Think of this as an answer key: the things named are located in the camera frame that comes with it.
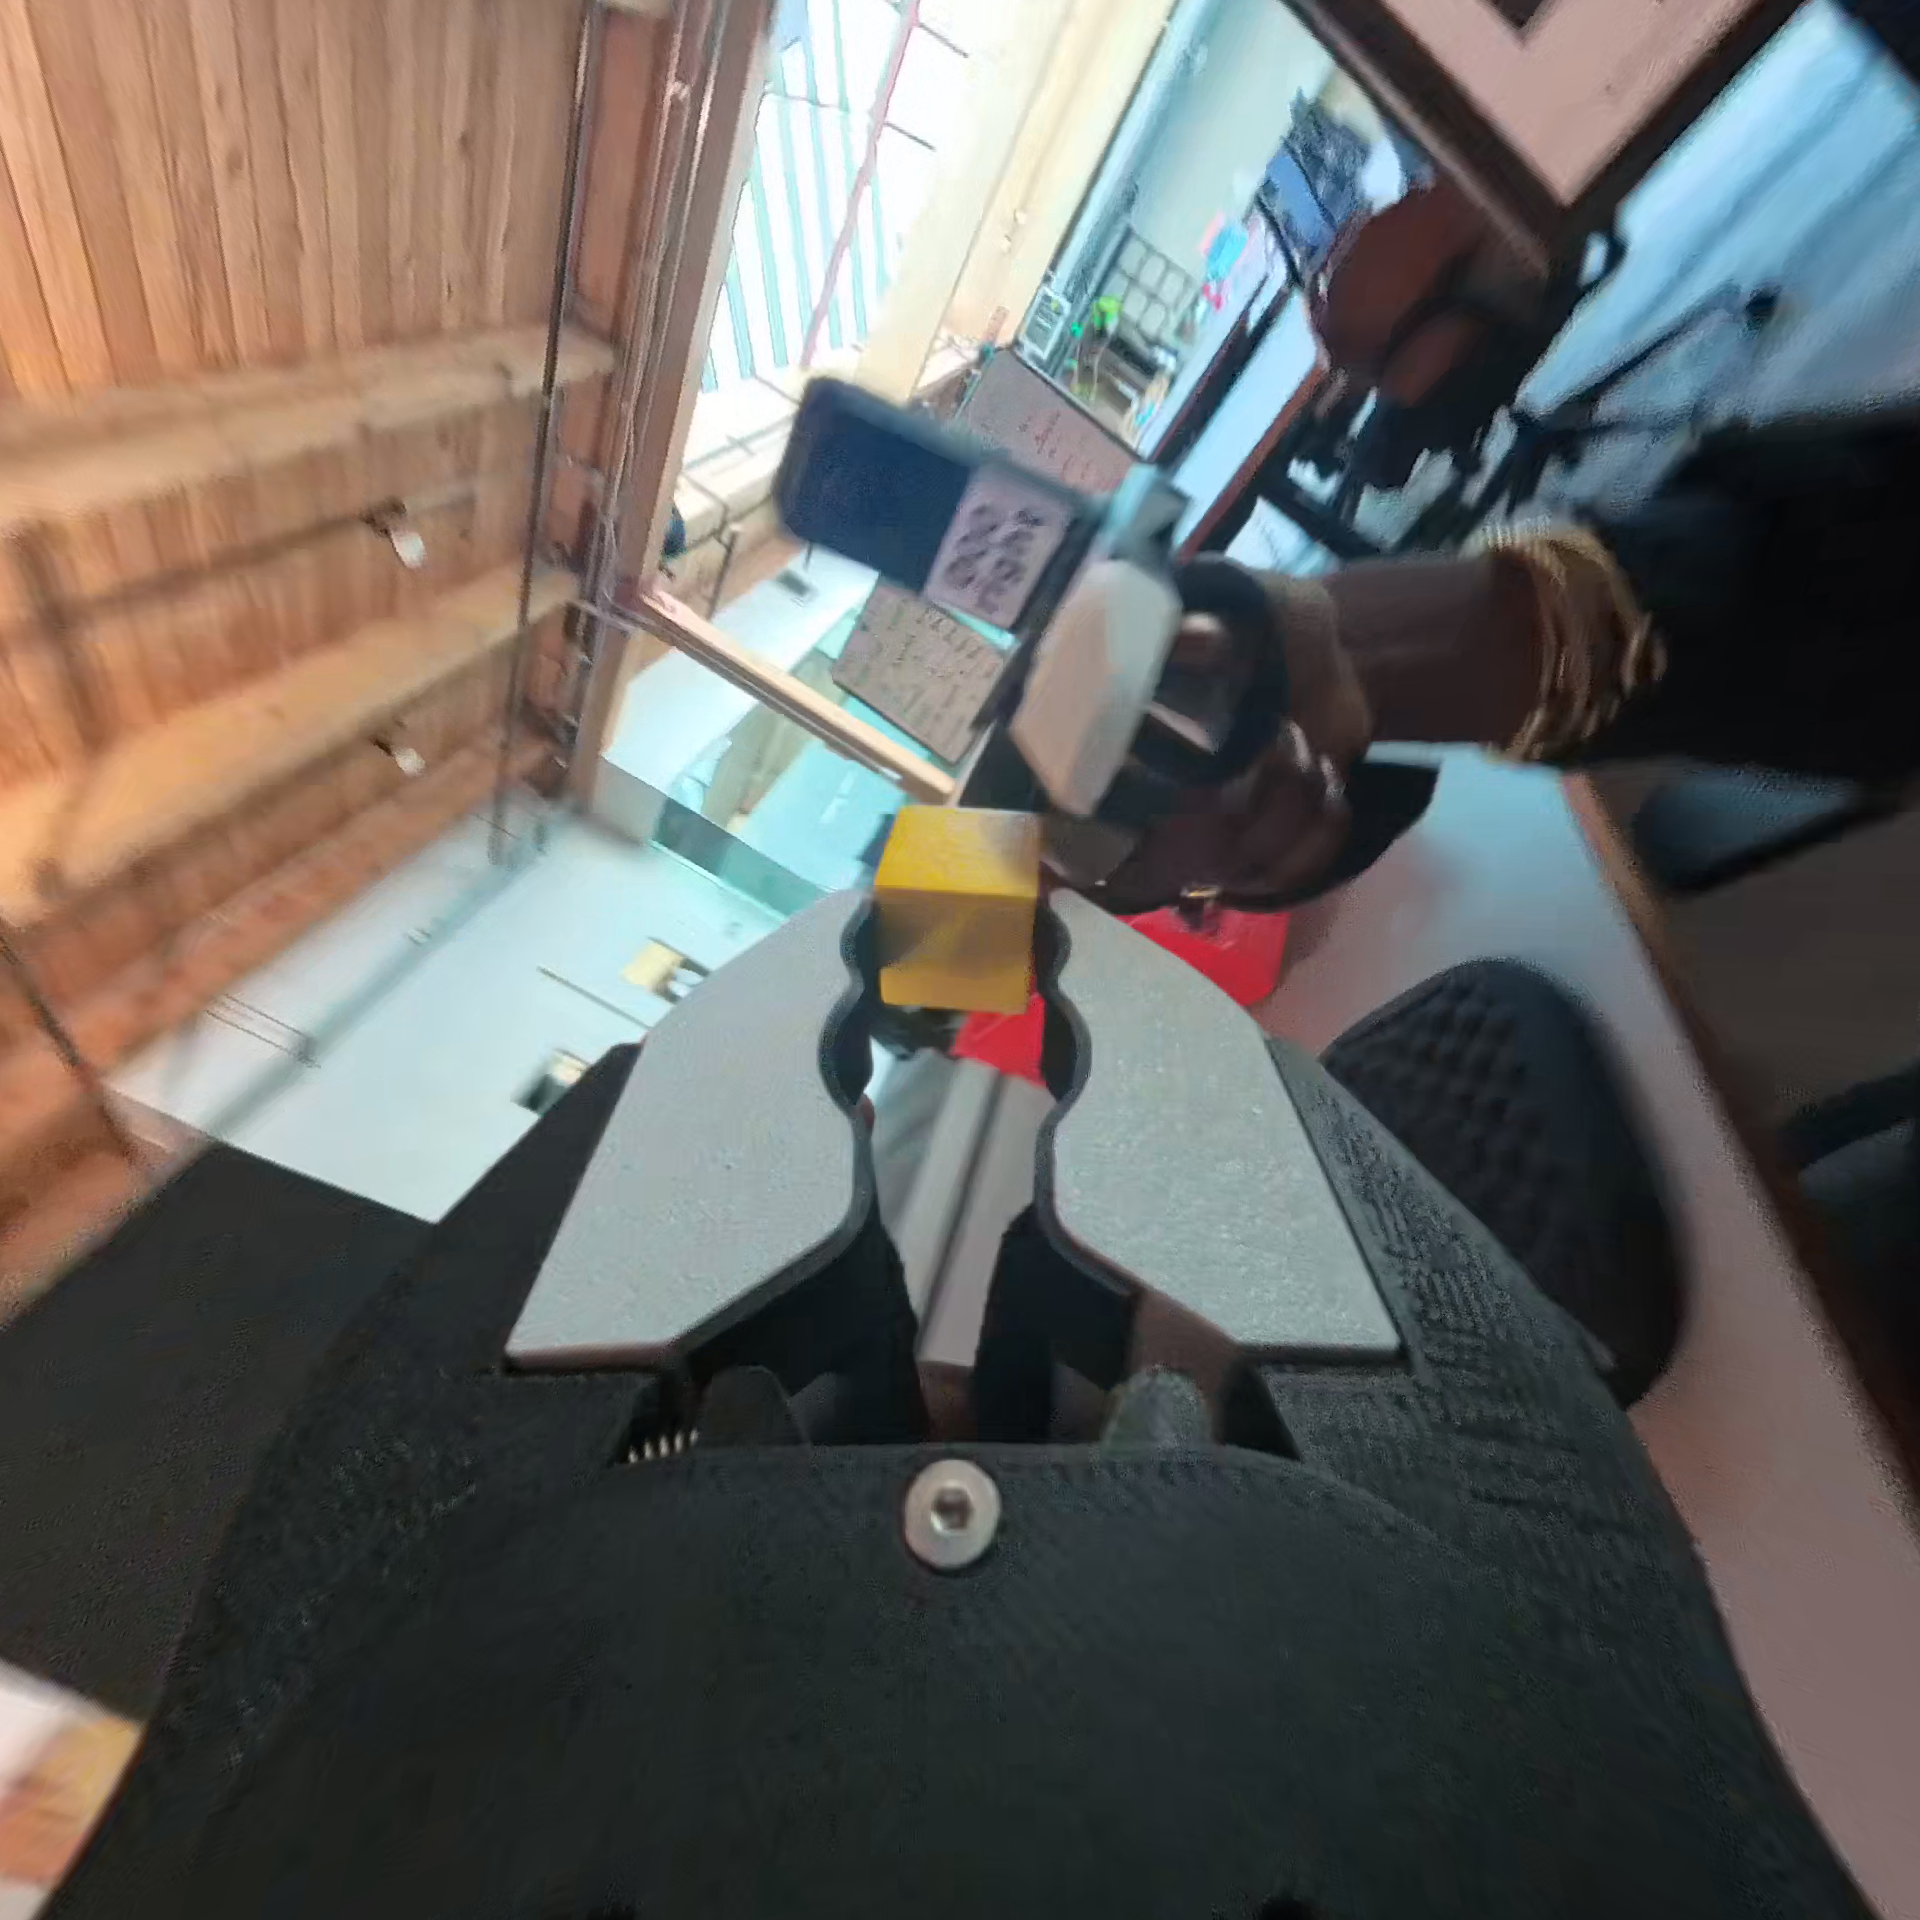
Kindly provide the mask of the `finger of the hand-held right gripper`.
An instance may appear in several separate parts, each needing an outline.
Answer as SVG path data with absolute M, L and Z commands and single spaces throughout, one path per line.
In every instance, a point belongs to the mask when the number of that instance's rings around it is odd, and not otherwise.
M 1091 562 L 1026 663 L 1008 737 L 1044 799 L 1098 816 L 1152 705 L 1182 596 L 1163 566 Z

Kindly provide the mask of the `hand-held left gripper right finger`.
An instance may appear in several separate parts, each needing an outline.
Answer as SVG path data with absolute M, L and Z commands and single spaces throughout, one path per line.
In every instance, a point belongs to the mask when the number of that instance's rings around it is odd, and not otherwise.
M 1047 927 L 1063 1087 L 1035 1210 L 1086 1285 L 1084 1369 L 1174 1370 L 1217 1417 L 1267 1365 L 1398 1370 L 1404 1333 L 1258 1020 L 1079 894 Z

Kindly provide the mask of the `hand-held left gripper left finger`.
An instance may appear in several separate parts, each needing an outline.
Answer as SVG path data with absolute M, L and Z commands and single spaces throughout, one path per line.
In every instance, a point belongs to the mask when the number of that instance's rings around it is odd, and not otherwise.
M 690 1362 L 874 1210 L 874 900 L 804 906 L 641 1045 L 508 1340 L 519 1369 Z

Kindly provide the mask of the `red plastic bin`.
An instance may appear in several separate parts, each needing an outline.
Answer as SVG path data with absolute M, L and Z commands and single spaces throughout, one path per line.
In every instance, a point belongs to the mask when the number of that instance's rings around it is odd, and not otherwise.
M 1223 903 L 1196 909 L 1168 904 L 1124 917 L 1124 925 L 1180 957 L 1220 988 L 1240 1008 L 1260 1006 L 1280 982 L 1290 942 L 1290 909 L 1252 912 Z M 1043 1085 L 1044 1008 L 1032 992 L 1018 1015 L 970 1013 L 948 1046 L 959 1063 L 986 1065 Z

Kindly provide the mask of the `yellow wooden block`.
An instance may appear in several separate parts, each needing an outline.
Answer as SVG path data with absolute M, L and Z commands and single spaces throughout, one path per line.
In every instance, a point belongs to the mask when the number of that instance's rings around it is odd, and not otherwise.
M 1033 992 L 1040 816 L 908 804 L 871 884 L 881 1001 L 1019 1017 Z

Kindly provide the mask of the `person's right hand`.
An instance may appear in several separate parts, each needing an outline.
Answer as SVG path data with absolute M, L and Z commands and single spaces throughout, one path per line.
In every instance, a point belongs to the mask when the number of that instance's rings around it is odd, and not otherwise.
M 1099 894 L 1139 914 L 1188 894 L 1314 898 L 1353 839 L 1353 766 L 1382 740 L 1503 748 L 1542 682 L 1530 589 L 1499 559 L 1346 566 L 1318 589 L 1260 572 L 1280 613 L 1290 722 L 1231 783 L 1144 831 Z

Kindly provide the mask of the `whiteboard on black stand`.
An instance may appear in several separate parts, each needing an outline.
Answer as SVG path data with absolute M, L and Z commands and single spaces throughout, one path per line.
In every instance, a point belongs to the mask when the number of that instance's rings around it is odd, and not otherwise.
M 1007 660 L 1008 648 L 974 621 L 879 582 L 839 642 L 831 678 L 926 756 L 959 766 Z
M 1073 490 L 1105 496 L 1137 453 L 1016 348 L 988 354 L 951 421 L 966 437 Z

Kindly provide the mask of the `black mesh pad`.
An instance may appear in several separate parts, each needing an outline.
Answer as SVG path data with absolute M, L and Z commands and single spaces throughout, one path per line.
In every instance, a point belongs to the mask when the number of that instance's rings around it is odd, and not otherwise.
M 1582 1002 L 1536 966 L 1480 957 L 1358 1020 L 1320 1060 L 1582 1328 L 1617 1404 L 1636 1406 L 1686 1329 L 1686 1262 Z

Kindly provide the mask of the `brown office chair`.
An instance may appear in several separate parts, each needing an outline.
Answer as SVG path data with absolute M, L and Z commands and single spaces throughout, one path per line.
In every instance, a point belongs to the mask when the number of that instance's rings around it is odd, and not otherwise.
M 1310 295 L 1314 341 L 1358 393 L 1430 399 L 1498 322 L 1523 320 L 1536 262 L 1455 181 L 1435 177 L 1358 222 Z

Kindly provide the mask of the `grey office chair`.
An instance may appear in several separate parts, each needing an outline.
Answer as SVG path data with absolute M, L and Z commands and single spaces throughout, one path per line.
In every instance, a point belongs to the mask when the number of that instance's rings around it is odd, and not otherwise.
M 1706 896 L 1900 810 L 1898 783 L 1690 766 L 1657 781 L 1627 823 L 1649 881 Z

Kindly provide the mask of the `framed tag sign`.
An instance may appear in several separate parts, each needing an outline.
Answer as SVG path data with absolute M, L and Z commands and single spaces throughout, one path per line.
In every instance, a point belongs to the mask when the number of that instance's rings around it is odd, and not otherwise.
M 1534 264 L 1594 232 L 1794 2 L 1291 2 Z

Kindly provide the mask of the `wooden support post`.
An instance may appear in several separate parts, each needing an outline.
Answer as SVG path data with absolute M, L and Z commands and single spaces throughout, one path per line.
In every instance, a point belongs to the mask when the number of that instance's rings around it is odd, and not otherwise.
M 682 654 L 706 673 L 745 693 L 841 759 L 867 767 L 902 789 L 912 802 L 947 806 L 956 802 L 959 780 L 919 751 L 892 740 L 876 724 L 808 685 L 793 669 L 774 665 L 714 626 L 670 592 L 648 589 L 634 613 L 599 615 L 626 637 L 648 637 Z

